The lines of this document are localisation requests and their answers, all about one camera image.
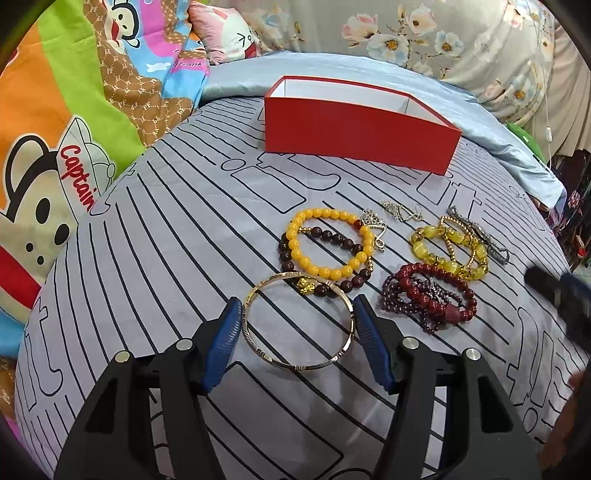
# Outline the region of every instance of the gray bedsheet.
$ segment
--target gray bedsheet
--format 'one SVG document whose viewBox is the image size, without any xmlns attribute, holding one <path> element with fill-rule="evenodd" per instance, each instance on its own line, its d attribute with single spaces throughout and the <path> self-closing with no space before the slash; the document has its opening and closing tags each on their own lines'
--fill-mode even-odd
<svg viewBox="0 0 591 480">
<path fill-rule="evenodd" d="M 244 298 L 277 272 L 277 241 L 296 211 L 328 206 L 359 215 L 371 208 L 385 216 L 382 199 L 418 206 L 426 221 L 388 220 L 387 250 L 359 291 L 374 305 L 387 275 L 414 261 L 412 231 L 436 223 L 449 205 L 509 248 L 509 265 L 491 262 L 485 279 L 473 283 L 479 305 L 471 322 L 429 336 L 407 317 L 385 315 L 432 349 L 482 351 L 542 443 L 570 394 L 569 375 L 588 357 L 565 339 L 552 308 L 522 285 L 532 262 L 553 274 L 567 269 L 523 189 L 463 138 L 439 177 L 346 158 L 268 154 L 264 130 L 262 99 L 212 102 L 142 155 L 80 222 L 41 290 L 18 359 L 17 415 L 33 458 L 52 473 L 76 414 L 117 351 L 161 352 L 218 317 L 230 296 Z M 341 223 L 315 223 L 354 235 Z M 318 265 L 348 257 L 303 244 Z M 441 243 L 430 249 L 444 253 Z M 255 302 L 251 322 L 257 340 L 305 364 L 339 349 L 341 313 L 338 302 L 277 285 L 268 301 Z M 437 396 L 425 474 L 437 468 L 441 448 L 445 390 Z M 158 398 L 156 391 L 157 456 L 172 475 Z M 396 398 L 375 383 L 357 343 L 336 365 L 293 374 L 262 362 L 241 338 L 222 383 L 201 403 L 229 479 L 355 480 L 369 478 Z"/>
</svg>

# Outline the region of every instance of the gold bangle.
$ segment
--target gold bangle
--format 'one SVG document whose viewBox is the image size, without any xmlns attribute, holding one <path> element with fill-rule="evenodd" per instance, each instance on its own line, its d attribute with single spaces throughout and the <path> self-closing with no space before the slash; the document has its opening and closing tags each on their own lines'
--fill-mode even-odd
<svg viewBox="0 0 591 480">
<path fill-rule="evenodd" d="M 341 300 L 343 300 L 345 306 L 347 307 L 347 309 L 349 311 L 349 316 L 351 318 L 351 327 L 350 327 L 349 336 L 347 337 L 347 340 L 346 340 L 345 344 L 343 345 L 343 348 L 339 352 L 337 352 L 337 354 L 335 354 L 333 357 L 331 357 L 329 360 L 327 360 L 326 362 L 323 362 L 321 364 L 314 364 L 314 365 L 291 365 L 291 364 L 288 364 L 285 362 L 280 362 L 279 360 L 275 360 L 274 358 L 271 358 L 267 353 L 265 353 L 263 350 L 261 350 L 259 348 L 259 346 L 255 343 L 255 341 L 252 339 L 250 330 L 248 329 L 248 321 L 247 321 L 246 317 L 248 315 L 248 310 L 249 310 L 250 306 L 252 305 L 252 302 L 254 301 L 256 296 L 258 295 L 259 290 L 262 289 L 263 287 L 267 286 L 270 283 L 276 282 L 278 280 L 287 280 L 289 278 L 305 278 L 306 280 L 311 281 L 311 282 L 323 283 L 324 285 L 327 285 L 328 288 L 330 288 L 332 291 L 334 291 L 337 294 L 337 296 Z M 348 296 L 345 295 L 343 293 L 343 291 L 330 280 L 327 280 L 322 277 L 318 277 L 316 275 L 308 275 L 308 274 L 302 273 L 302 272 L 278 273 L 278 274 L 270 276 L 266 280 L 263 280 L 258 285 L 255 285 L 255 287 L 250 292 L 248 292 L 248 295 L 246 296 L 246 300 L 244 301 L 244 310 L 243 310 L 243 314 L 242 314 L 242 334 L 244 335 L 244 339 L 246 340 L 248 346 L 252 349 L 252 351 L 254 351 L 265 362 L 268 362 L 271 365 L 275 365 L 276 367 L 279 367 L 279 368 L 285 368 L 287 370 L 298 371 L 298 372 L 305 371 L 305 370 L 318 370 L 319 368 L 323 368 L 323 367 L 326 367 L 328 365 L 335 363 L 339 358 L 341 358 L 345 354 L 345 352 L 351 346 L 351 343 L 353 342 L 353 336 L 355 335 L 355 315 L 353 314 L 353 304 L 349 300 Z"/>
</svg>

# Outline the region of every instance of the brown patterned fabric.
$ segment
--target brown patterned fabric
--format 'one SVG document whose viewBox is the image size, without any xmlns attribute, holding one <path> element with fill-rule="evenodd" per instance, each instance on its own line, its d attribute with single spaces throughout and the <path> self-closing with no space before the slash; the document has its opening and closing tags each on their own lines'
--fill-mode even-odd
<svg viewBox="0 0 591 480">
<path fill-rule="evenodd" d="M 152 145 L 191 114 L 193 102 L 189 98 L 163 99 L 162 82 L 139 75 L 127 55 L 117 53 L 107 43 L 107 11 L 100 0 L 85 0 L 84 15 L 95 28 L 105 98 L 129 117 L 142 143 L 146 147 Z M 181 37 L 167 38 L 183 43 L 186 38 Z"/>
<path fill-rule="evenodd" d="M 0 356 L 0 413 L 14 420 L 14 370 L 15 360 Z"/>
</svg>

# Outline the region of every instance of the yellow beaded bracelet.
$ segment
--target yellow beaded bracelet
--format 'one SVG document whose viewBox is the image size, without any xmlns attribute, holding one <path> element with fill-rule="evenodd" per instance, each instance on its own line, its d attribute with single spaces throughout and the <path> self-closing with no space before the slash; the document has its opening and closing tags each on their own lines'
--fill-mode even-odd
<svg viewBox="0 0 591 480">
<path fill-rule="evenodd" d="M 453 228 L 446 227 L 445 222 L 457 225 L 464 230 L 464 232 L 458 232 Z M 447 252 L 450 256 L 449 260 L 429 253 L 429 250 L 423 242 L 424 238 L 435 238 L 437 236 L 443 238 Z M 470 260 L 466 265 L 462 265 L 457 261 L 452 243 L 470 248 Z M 488 256 L 485 246 L 478 241 L 476 235 L 474 235 L 466 225 L 451 217 L 441 217 L 439 225 L 429 225 L 424 228 L 418 228 L 411 235 L 410 244 L 412 245 L 413 254 L 417 258 L 430 265 L 441 267 L 447 272 L 457 274 L 462 280 L 480 280 L 488 273 Z M 476 268 L 471 268 L 473 263 L 477 263 L 478 266 Z"/>
<path fill-rule="evenodd" d="M 345 237 L 339 233 L 332 235 L 330 231 L 323 232 L 320 227 L 302 227 L 302 224 L 311 218 L 330 218 L 333 220 L 347 222 L 348 224 L 352 225 L 353 228 L 358 231 L 359 236 L 361 236 L 361 245 L 363 246 L 363 249 L 354 252 L 353 257 L 349 260 L 348 264 L 341 268 L 318 267 L 314 265 L 310 257 L 306 257 L 300 250 L 300 241 L 297 239 L 298 233 L 310 233 L 312 237 L 315 238 L 328 235 L 329 233 L 330 237 L 323 237 L 322 239 L 325 241 L 331 241 L 333 245 L 338 246 L 343 245 L 344 241 L 347 239 L 345 239 Z M 347 278 L 353 275 L 354 271 L 363 263 L 367 265 L 367 267 L 370 269 L 370 272 L 373 270 L 371 257 L 374 254 L 373 242 L 375 239 L 375 234 L 371 231 L 371 229 L 369 229 L 369 227 L 367 227 L 367 225 L 364 225 L 363 222 L 352 213 L 330 208 L 308 208 L 306 210 L 302 210 L 295 214 L 290 224 L 287 226 L 287 229 L 285 230 L 285 238 L 287 239 L 289 249 L 291 250 L 291 260 L 298 262 L 299 265 L 309 275 L 318 275 L 322 278 L 327 278 L 332 281 L 339 281 L 341 278 Z M 342 248 L 347 250 L 351 249 L 351 247 L 345 248 L 344 246 Z"/>
</svg>

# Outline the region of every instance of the orange fabric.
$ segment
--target orange fabric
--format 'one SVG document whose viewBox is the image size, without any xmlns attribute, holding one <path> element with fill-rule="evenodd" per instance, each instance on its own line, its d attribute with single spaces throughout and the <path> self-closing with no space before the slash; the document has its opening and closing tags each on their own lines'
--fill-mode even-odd
<svg viewBox="0 0 591 480">
<path fill-rule="evenodd" d="M 72 65 L 72 75 L 75 74 L 76 66 Z M 37 25 L 22 39 L 16 56 L 0 75 L 0 90 L 9 92 L 0 95 L 0 112 L 10 112 L 0 130 L 0 171 L 3 171 L 12 144 L 23 132 L 35 132 L 48 145 L 57 145 L 72 116 L 43 52 Z M 0 188 L 0 209 L 6 206 L 6 192 Z"/>
</svg>

